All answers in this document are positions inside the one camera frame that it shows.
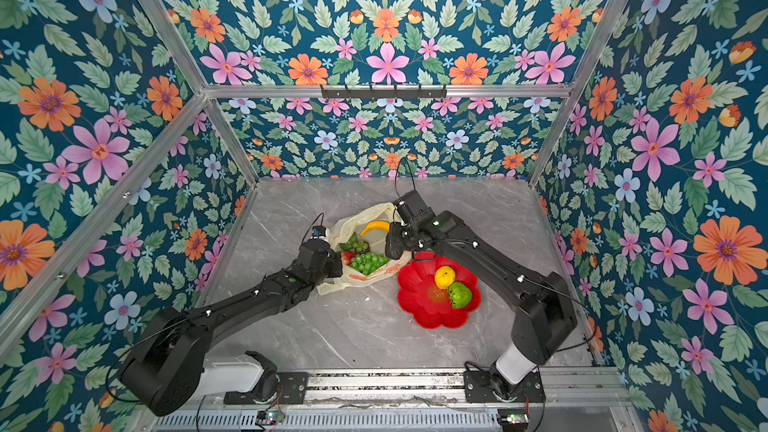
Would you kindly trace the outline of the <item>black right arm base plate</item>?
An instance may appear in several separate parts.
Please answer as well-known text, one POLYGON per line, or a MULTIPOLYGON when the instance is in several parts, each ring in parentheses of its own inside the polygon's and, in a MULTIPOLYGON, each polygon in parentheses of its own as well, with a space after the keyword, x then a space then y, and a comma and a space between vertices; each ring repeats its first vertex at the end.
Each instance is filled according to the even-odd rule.
POLYGON ((463 371, 465 400, 469 403, 544 403, 546 395, 540 370, 535 368, 521 382, 512 384, 498 372, 466 364, 463 371))

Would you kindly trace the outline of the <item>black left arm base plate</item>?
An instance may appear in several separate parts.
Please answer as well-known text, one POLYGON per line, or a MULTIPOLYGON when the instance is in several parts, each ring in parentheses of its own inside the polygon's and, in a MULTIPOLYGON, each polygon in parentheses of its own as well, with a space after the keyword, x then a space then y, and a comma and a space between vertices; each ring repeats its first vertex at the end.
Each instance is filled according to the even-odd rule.
POLYGON ((299 405, 308 391, 306 372, 268 372, 248 392, 227 392, 226 405, 299 405))

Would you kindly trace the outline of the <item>red fake strawberry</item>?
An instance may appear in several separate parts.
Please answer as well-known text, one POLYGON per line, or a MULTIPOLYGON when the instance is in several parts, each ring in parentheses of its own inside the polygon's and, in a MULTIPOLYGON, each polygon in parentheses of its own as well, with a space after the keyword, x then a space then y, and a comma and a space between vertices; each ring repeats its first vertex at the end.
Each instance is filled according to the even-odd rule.
POLYGON ((350 265, 352 263, 352 260, 356 256, 356 253, 355 252, 351 252, 351 251, 343 251, 341 253, 341 256, 342 256, 343 264, 344 265, 350 265))

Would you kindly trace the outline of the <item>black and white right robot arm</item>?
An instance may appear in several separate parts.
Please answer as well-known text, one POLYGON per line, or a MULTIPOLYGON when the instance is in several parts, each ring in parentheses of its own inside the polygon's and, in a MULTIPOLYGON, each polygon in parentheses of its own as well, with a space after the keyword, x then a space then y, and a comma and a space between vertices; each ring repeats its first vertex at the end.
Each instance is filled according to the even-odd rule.
POLYGON ((494 394, 504 401, 512 399, 526 376, 546 364, 578 325, 577 302, 565 279, 519 264, 454 213, 434 213, 415 190, 393 205, 397 217, 387 233, 386 255, 433 252, 473 273, 514 311, 511 345, 488 371, 494 394))

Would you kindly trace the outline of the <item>green fake lime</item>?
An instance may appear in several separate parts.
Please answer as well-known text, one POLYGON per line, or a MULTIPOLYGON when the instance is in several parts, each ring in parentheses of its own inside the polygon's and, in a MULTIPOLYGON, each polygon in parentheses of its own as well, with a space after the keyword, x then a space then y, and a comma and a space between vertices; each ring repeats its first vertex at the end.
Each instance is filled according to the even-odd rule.
POLYGON ((349 239, 340 244, 340 249, 342 252, 351 251, 356 254, 365 254, 370 251, 370 244, 357 233, 353 233, 349 239))

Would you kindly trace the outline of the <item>yellow fake lemon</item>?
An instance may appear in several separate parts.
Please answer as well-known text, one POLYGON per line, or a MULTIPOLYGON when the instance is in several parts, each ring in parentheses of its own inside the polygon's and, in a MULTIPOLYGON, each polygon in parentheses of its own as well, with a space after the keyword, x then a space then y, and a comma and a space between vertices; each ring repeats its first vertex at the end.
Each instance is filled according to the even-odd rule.
POLYGON ((447 290, 456 281, 456 272, 450 266, 442 266, 435 271, 434 282, 438 289, 447 290))

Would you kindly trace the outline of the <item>green fake bell pepper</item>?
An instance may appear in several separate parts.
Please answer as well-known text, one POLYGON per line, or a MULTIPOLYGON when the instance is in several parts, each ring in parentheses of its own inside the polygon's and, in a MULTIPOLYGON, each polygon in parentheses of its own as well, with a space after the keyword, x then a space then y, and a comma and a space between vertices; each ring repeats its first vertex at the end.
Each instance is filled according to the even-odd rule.
POLYGON ((451 307, 455 310, 467 308, 474 298, 471 288, 461 282, 454 282, 447 288, 448 299, 451 307))

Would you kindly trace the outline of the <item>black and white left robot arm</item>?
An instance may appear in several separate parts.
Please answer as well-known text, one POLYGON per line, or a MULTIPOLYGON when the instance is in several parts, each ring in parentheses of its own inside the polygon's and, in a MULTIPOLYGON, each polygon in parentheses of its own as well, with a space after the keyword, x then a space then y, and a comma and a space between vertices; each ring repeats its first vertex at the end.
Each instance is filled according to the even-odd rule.
POLYGON ((309 298, 323 281, 339 278, 340 253, 322 239, 302 243, 288 266, 257 285, 208 306, 159 312, 127 353, 116 378, 156 416, 184 405, 203 384, 213 385, 210 349, 264 318, 285 312, 309 298))

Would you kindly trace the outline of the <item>red flower-shaped plate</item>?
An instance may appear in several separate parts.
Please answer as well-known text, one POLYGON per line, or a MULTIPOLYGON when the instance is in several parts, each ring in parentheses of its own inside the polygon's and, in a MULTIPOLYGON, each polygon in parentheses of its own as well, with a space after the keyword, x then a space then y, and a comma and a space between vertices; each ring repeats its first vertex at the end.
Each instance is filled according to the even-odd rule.
POLYGON ((482 304, 478 278, 454 261, 430 252, 422 252, 403 267, 397 275, 399 291, 397 302, 401 310, 410 314, 422 328, 433 330, 441 327, 459 329, 470 315, 482 304), (456 272, 456 281, 472 289, 472 303, 463 310, 451 307, 447 290, 440 290, 434 282, 435 271, 450 266, 456 272))

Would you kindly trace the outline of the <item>dark fake avocado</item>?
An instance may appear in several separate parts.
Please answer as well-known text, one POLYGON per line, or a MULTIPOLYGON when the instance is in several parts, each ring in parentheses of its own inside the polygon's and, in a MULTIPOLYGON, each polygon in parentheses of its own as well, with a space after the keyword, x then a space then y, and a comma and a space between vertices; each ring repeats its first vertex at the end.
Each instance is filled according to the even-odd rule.
POLYGON ((402 233, 403 226, 401 223, 392 222, 389 224, 385 242, 385 255, 391 260, 400 259, 405 251, 402 233))

